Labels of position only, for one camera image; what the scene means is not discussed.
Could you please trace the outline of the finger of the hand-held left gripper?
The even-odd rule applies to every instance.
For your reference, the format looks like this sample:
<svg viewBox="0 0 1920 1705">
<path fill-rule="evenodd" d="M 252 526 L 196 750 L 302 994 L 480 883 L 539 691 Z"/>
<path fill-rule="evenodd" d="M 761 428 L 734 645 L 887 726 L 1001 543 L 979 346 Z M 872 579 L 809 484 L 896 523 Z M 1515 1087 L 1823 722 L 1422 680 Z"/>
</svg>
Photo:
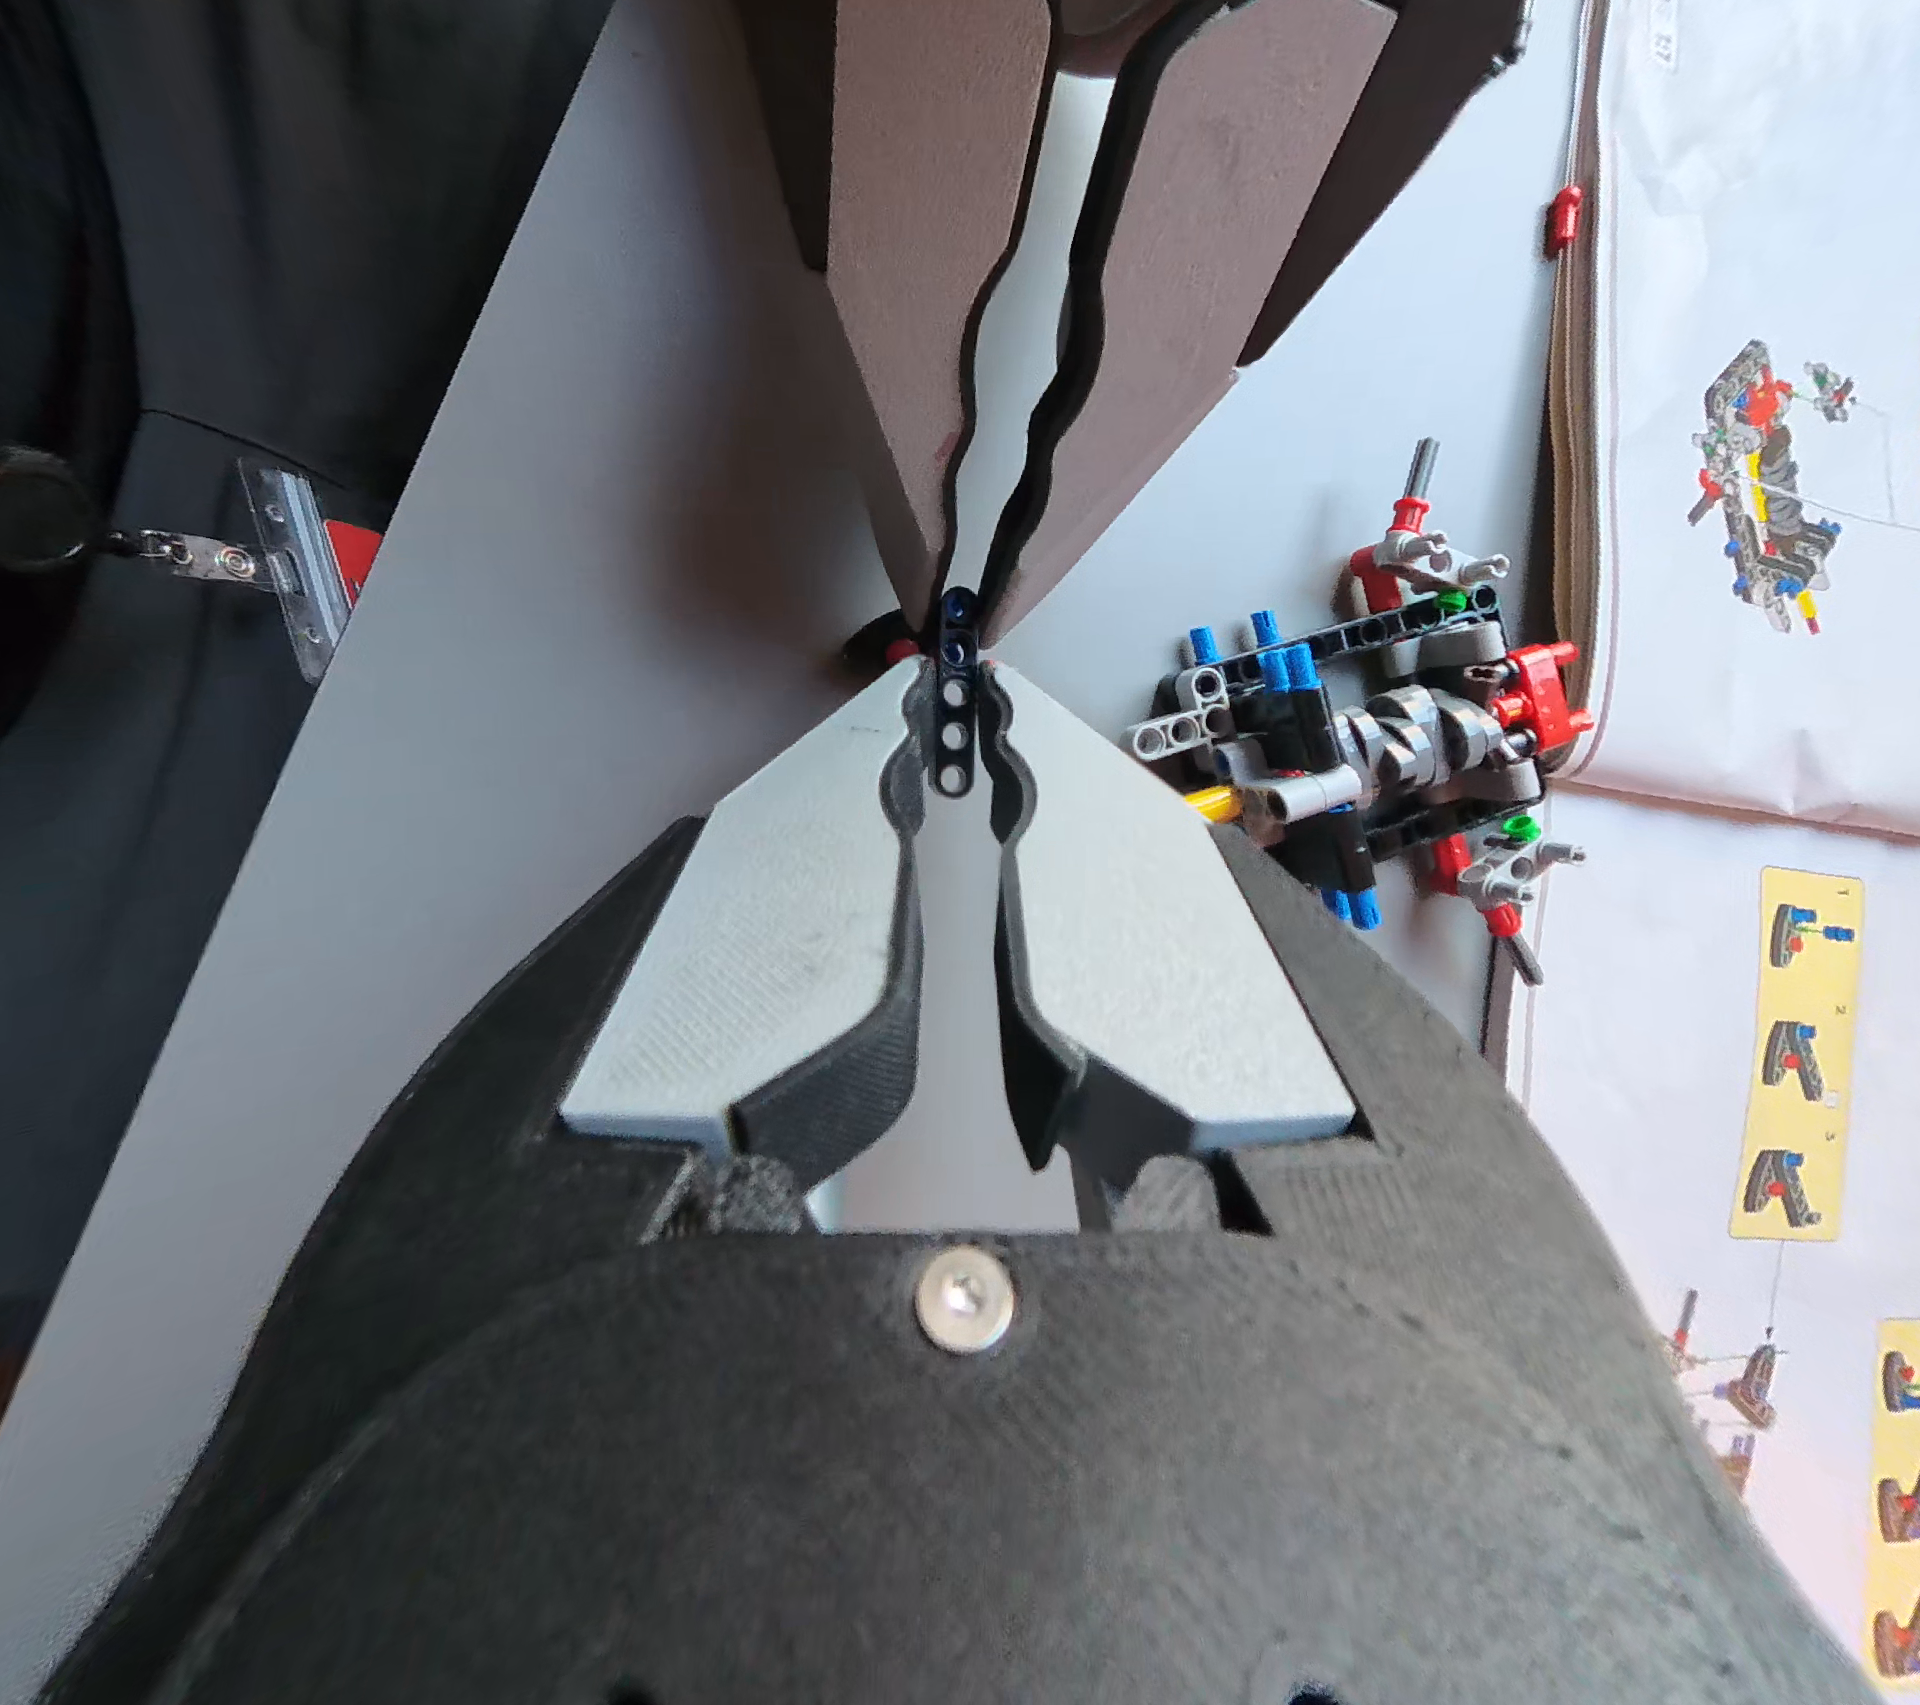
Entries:
<svg viewBox="0 0 1920 1705">
<path fill-rule="evenodd" d="M 1189 3 L 1122 62 L 1066 251 L 1057 364 L 979 582 L 1009 632 L 1185 445 L 1393 32 L 1374 0 Z"/>
<path fill-rule="evenodd" d="M 833 0 L 824 284 L 912 630 L 945 586 L 977 338 L 1022 236 L 1051 77 L 1052 0 Z"/>
</svg>

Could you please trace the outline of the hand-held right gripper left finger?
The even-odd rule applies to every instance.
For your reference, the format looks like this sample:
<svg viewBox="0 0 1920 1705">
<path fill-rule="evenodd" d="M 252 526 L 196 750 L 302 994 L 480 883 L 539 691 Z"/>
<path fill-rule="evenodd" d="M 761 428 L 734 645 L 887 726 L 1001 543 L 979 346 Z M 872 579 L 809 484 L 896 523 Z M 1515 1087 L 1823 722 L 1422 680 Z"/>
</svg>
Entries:
<svg viewBox="0 0 1920 1705">
<path fill-rule="evenodd" d="M 927 661 L 804 731 L 694 837 L 558 1118 L 835 1177 L 919 1070 Z"/>
</svg>

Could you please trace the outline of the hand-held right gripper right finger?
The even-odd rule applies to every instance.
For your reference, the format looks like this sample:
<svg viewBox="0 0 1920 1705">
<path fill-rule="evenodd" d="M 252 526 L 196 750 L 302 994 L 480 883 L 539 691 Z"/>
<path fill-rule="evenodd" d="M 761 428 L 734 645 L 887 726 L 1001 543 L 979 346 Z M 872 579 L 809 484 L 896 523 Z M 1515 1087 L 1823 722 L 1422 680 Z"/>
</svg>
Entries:
<svg viewBox="0 0 1920 1705">
<path fill-rule="evenodd" d="M 1001 1078 L 1030 1167 L 1344 1134 L 1329 1049 L 1212 827 L 1019 672 L 982 667 Z"/>
</svg>

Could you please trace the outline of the black straight lego beam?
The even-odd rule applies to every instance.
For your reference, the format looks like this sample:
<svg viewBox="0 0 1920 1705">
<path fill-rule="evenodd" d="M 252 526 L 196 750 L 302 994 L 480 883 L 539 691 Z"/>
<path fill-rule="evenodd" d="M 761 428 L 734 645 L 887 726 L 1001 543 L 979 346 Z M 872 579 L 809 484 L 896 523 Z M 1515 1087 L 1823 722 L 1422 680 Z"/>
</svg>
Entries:
<svg viewBox="0 0 1920 1705">
<path fill-rule="evenodd" d="M 937 600 L 930 661 L 934 700 L 930 722 L 930 786 L 966 797 L 977 759 L 979 613 L 972 590 L 949 586 Z"/>
</svg>

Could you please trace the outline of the black triangular lego piece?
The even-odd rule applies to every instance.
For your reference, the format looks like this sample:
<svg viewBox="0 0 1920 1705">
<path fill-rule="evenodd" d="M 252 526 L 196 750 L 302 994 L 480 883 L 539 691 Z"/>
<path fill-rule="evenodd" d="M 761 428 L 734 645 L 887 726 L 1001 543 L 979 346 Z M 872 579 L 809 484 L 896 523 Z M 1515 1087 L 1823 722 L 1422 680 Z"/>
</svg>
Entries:
<svg viewBox="0 0 1920 1705">
<path fill-rule="evenodd" d="M 934 626 L 908 617 L 901 608 L 872 617 L 842 645 L 839 661 L 856 676 L 874 676 L 908 658 L 923 658 Z"/>
</svg>

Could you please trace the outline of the lego chassis assembly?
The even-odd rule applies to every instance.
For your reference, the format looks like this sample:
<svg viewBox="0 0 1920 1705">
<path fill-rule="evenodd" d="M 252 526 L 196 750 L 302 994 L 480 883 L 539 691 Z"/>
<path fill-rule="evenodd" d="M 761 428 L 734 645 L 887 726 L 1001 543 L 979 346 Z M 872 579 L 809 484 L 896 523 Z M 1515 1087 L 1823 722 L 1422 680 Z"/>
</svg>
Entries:
<svg viewBox="0 0 1920 1705">
<path fill-rule="evenodd" d="M 1550 759 L 1592 726 L 1570 687 L 1581 652 L 1509 637 L 1509 560 L 1432 523 L 1435 467 L 1421 439 L 1384 531 L 1347 560 L 1341 623 L 1285 637 L 1259 612 L 1236 652 L 1192 627 L 1122 748 L 1359 933 L 1378 927 L 1378 868 L 1404 864 L 1536 989 L 1524 911 L 1584 857 L 1539 820 Z"/>
</svg>

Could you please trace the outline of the lego instruction booklet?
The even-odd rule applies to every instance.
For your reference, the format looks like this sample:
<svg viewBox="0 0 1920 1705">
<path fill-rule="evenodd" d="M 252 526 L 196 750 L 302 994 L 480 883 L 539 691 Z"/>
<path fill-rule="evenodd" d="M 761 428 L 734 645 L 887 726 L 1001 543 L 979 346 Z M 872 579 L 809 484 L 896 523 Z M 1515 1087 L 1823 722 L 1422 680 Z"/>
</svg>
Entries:
<svg viewBox="0 0 1920 1705">
<path fill-rule="evenodd" d="M 1683 1415 L 1916 1699 L 1916 0 L 1581 0 L 1551 630 L 1488 1044 Z"/>
</svg>

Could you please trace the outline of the person's grey trousers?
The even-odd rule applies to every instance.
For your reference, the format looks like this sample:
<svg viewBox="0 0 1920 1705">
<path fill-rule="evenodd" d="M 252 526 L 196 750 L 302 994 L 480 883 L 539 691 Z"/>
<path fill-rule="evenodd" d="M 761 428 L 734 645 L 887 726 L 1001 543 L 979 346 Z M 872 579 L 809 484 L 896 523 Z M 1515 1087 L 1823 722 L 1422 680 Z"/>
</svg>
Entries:
<svg viewBox="0 0 1920 1705">
<path fill-rule="evenodd" d="M 54 0 L 125 267 L 108 530 L 384 530 L 610 0 Z M 3 1394 L 310 706 L 257 591 L 3 575 Z"/>
</svg>

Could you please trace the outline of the clear badge holder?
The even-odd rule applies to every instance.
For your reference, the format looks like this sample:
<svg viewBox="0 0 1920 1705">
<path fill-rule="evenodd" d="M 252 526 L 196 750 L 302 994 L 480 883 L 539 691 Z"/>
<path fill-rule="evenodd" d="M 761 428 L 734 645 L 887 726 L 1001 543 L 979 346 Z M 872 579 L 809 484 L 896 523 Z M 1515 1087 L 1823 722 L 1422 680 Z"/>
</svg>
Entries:
<svg viewBox="0 0 1920 1705">
<path fill-rule="evenodd" d="M 314 687 L 347 630 L 381 552 L 381 531 L 331 517 L 314 484 L 295 469 L 239 457 L 236 479 L 247 504 L 248 539 L 108 530 L 96 552 L 155 575 L 270 597 L 292 664 Z"/>
</svg>

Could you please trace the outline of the black badge reel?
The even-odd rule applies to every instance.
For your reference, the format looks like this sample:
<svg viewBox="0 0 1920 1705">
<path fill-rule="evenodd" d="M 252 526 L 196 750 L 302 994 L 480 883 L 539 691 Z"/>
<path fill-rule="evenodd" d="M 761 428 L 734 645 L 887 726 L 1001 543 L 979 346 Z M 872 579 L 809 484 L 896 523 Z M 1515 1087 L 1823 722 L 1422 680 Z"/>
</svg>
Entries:
<svg viewBox="0 0 1920 1705">
<path fill-rule="evenodd" d="M 54 453 L 3 445 L 3 572 L 41 575 L 85 563 L 102 539 L 92 493 Z"/>
</svg>

